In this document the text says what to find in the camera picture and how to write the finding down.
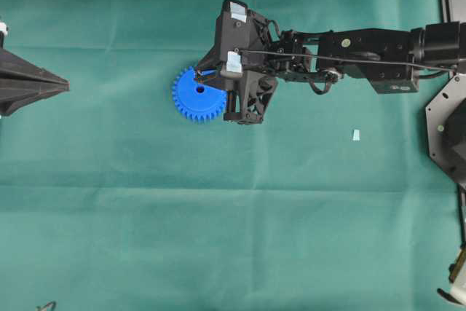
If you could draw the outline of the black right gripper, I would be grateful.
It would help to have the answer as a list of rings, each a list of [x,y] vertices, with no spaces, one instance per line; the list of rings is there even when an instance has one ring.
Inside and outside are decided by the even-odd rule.
[[[224,120],[240,125],[261,124],[277,88],[277,68],[268,52],[283,47],[270,39],[248,46],[218,39],[194,70],[197,83],[226,91]]]

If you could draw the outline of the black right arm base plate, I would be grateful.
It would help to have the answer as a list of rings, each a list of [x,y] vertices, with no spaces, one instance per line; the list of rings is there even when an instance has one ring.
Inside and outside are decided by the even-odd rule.
[[[425,108],[431,160],[465,187],[465,75],[451,78]]]

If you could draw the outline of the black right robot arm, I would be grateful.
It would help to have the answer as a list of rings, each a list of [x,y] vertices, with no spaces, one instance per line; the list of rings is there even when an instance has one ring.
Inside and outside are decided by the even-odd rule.
[[[279,79],[325,95],[344,76],[366,79],[378,94],[416,92],[419,80],[465,72],[465,24],[396,31],[367,28],[316,34],[267,24],[220,25],[194,69],[197,82],[226,92],[224,120],[261,124]]]

